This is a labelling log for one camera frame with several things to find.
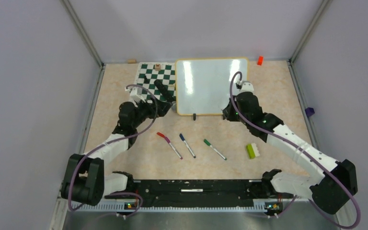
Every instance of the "green marker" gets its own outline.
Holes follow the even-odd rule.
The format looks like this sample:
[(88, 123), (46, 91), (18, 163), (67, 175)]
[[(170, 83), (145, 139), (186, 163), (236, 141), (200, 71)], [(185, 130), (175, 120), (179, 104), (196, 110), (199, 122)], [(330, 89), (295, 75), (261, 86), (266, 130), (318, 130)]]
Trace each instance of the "green marker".
[(208, 145), (208, 146), (210, 146), (215, 152), (217, 152), (217, 154), (219, 155), (219, 156), (221, 156), (224, 160), (227, 160), (226, 159), (226, 157), (224, 157), (223, 155), (222, 155), (222, 153), (220, 153), (215, 147), (213, 147), (212, 145), (211, 145), (211, 143), (209, 143), (208, 141), (207, 141), (207, 139), (204, 139), (204, 142)]

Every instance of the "wooden block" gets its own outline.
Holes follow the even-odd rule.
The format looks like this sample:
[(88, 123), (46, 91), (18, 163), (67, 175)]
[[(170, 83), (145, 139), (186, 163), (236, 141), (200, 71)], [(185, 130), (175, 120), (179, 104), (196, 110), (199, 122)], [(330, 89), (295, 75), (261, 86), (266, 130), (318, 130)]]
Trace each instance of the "wooden block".
[(161, 70), (161, 65), (160, 65), (160, 64), (156, 64), (156, 65), (154, 65), (154, 69), (155, 69), (156, 71), (160, 71), (160, 70)]

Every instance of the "red marker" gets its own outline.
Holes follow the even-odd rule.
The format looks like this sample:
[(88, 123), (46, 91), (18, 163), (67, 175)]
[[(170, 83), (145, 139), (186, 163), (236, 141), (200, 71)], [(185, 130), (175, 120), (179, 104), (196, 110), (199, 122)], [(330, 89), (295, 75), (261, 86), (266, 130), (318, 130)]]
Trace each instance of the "red marker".
[(174, 150), (174, 152), (177, 154), (177, 156), (182, 160), (183, 157), (180, 155), (180, 153), (174, 148), (173, 144), (170, 142), (170, 140), (165, 136), (163, 135), (162, 133), (160, 132), (157, 132), (157, 135), (159, 135), (160, 137), (164, 138), (167, 143), (169, 143), (169, 145), (171, 146), (171, 148)]

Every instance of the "whiteboard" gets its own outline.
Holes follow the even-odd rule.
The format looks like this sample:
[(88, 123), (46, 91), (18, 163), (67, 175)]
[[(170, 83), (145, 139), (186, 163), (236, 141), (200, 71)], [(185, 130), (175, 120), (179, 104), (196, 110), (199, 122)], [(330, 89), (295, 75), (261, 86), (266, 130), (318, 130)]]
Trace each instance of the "whiteboard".
[[(179, 59), (175, 63), (177, 113), (221, 115), (229, 103), (230, 80), (241, 71), (247, 79), (249, 60), (244, 57)], [(233, 93), (239, 90), (233, 85)]]

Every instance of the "marker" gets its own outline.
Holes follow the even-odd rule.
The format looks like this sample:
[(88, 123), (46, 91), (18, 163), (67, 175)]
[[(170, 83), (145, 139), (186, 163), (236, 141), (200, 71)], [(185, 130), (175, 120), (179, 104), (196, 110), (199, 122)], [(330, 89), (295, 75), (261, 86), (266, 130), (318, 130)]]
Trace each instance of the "marker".
[(159, 135), (160, 137), (164, 138), (167, 143), (169, 143), (169, 145), (171, 146), (171, 148), (174, 150), (174, 152), (177, 154), (177, 156), (182, 160), (183, 157), (180, 155), (180, 153), (174, 148), (173, 144), (170, 142), (170, 140), (165, 136), (163, 135), (162, 133), (159, 133), (157, 132), (157, 135)]
[(217, 154), (219, 155), (219, 156), (221, 156), (224, 160), (227, 160), (226, 159), (226, 157), (224, 157), (223, 155), (222, 155), (222, 153), (220, 153), (215, 147), (213, 147), (212, 145), (211, 145), (211, 143), (209, 143), (208, 141), (207, 141), (207, 139), (204, 139), (204, 142), (208, 145), (208, 146), (210, 146), (215, 152), (217, 152)]
[(184, 144), (187, 146), (187, 149), (190, 151), (191, 155), (193, 155), (194, 158), (196, 158), (196, 155), (194, 154), (193, 150), (188, 145), (187, 141), (185, 141), (184, 136), (180, 133), (180, 138), (183, 140)]

